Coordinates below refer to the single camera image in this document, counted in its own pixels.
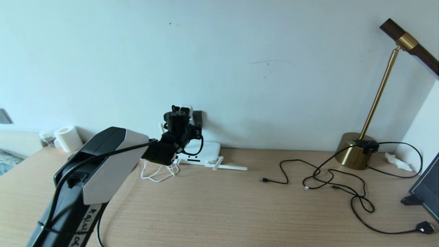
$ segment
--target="desk surface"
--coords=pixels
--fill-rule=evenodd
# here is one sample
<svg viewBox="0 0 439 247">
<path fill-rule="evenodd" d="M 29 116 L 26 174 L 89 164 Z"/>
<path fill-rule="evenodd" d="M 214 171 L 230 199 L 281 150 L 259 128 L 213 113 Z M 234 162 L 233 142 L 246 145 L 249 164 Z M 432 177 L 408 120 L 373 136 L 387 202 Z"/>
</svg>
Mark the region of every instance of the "desk surface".
<svg viewBox="0 0 439 247">
<path fill-rule="evenodd" d="M 281 160 L 320 164 L 331 153 L 221 149 L 221 154 L 223 164 L 247 166 L 248 171 L 213 171 L 182 164 L 176 177 L 154 183 L 140 179 L 143 165 L 139 163 L 104 213 L 101 236 L 105 246 L 438 246 L 438 234 L 394 236 L 367 229 L 355 218 L 351 196 L 343 191 L 328 186 L 303 190 L 302 179 L 313 169 L 302 163 L 285 164 L 288 185 L 258 180 L 264 176 L 283 181 L 278 166 Z M 53 174 L 68 156 L 61 150 L 44 148 L 0 178 L 1 246 L 26 244 L 53 196 Z M 372 164 L 395 174 L 410 174 L 386 164 L 382 154 L 376 155 Z M 157 167 L 152 163 L 147 171 Z M 335 160 L 325 165 L 331 167 L 366 181 L 376 212 L 366 213 L 358 202 L 356 207 L 372 226 L 403 231 L 424 220 L 433 221 L 422 207 L 399 202 L 415 178 L 393 178 L 370 169 L 350 170 Z M 337 175 L 335 182 L 361 188 L 359 181 L 346 176 Z M 96 237 L 91 237 L 87 246 L 98 246 Z"/>
</svg>

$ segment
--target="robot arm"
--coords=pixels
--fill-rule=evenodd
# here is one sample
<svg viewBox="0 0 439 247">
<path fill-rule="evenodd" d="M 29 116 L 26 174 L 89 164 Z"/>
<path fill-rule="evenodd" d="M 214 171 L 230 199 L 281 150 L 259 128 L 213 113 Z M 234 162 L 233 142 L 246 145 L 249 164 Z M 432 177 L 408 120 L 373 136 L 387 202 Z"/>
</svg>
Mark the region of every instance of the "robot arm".
<svg viewBox="0 0 439 247">
<path fill-rule="evenodd" d="M 170 165 L 190 140 L 201 138 L 201 111 L 173 106 L 164 119 L 168 131 L 160 141 L 110 127 L 70 157 L 54 176 L 54 198 L 26 246 L 84 247 L 108 202 L 140 158 Z"/>
</svg>

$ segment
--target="wall outlet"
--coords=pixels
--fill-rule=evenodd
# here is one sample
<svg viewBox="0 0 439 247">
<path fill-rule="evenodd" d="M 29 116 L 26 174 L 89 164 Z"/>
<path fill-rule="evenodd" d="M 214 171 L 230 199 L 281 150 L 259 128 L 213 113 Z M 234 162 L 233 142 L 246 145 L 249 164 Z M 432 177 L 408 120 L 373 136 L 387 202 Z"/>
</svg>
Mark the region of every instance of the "wall outlet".
<svg viewBox="0 0 439 247">
<path fill-rule="evenodd" d="M 6 112 L 4 109 L 0 109 L 0 124 L 11 124 L 12 122 L 9 120 L 9 118 L 6 115 Z"/>
</svg>

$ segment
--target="desk lamp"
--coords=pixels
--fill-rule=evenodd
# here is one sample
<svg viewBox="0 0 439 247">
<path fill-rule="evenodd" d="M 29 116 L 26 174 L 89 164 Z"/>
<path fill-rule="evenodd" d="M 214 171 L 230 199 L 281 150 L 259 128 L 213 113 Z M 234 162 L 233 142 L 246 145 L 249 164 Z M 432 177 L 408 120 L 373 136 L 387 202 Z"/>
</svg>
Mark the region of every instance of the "desk lamp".
<svg viewBox="0 0 439 247">
<path fill-rule="evenodd" d="M 423 62 L 424 66 L 428 70 L 430 70 L 430 72 L 436 78 L 439 78 L 438 60 L 433 57 L 433 55 L 431 55 L 415 38 L 413 38 L 413 36 L 411 36 L 408 32 L 402 29 L 392 19 L 388 19 L 387 21 L 385 21 L 380 26 L 380 28 L 396 42 L 396 48 L 392 51 L 392 54 L 390 55 L 389 62 L 387 63 L 387 68 L 385 69 L 383 79 L 381 80 L 380 87 L 378 88 L 378 92 L 375 96 L 375 100 L 372 104 L 371 110 L 369 111 L 369 115 L 367 116 L 366 122 L 364 123 L 363 130 L 361 131 L 361 133 L 345 133 L 340 140 L 337 152 L 339 150 L 342 150 L 343 148 L 355 145 L 357 140 L 374 141 L 372 137 L 366 135 L 366 131 L 369 127 L 369 124 L 371 123 L 375 109 L 377 108 L 381 94 L 384 90 L 384 86 L 387 82 L 387 79 L 389 78 L 393 64 L 395 63 L 396 56 L 401 49 L 408 52 L 410 55 L 415 56 L 418 60 Z M 335 158 L 346 167 L 356 170 L 363 170 L 368 165 L 373 153 L 373 149 L 364 150 L 361 147 L 355 146 L 346 149 L 345 151 L 338 154 Z"/>
</svg>

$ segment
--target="toilet paper roll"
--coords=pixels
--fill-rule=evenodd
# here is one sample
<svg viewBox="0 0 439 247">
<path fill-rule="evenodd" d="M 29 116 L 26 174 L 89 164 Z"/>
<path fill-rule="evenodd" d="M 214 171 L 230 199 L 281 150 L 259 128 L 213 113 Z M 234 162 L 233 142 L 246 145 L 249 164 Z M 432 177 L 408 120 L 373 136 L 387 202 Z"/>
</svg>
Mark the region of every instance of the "toilet paper roll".
<svg viewBox="0 0 439 247">
<path fill-rule="evenodd" d="M 74 125 L 69 125 L 54 132 L 64 152 L 70 153 L 80 149 L 83 145 Z"/>
</svg>

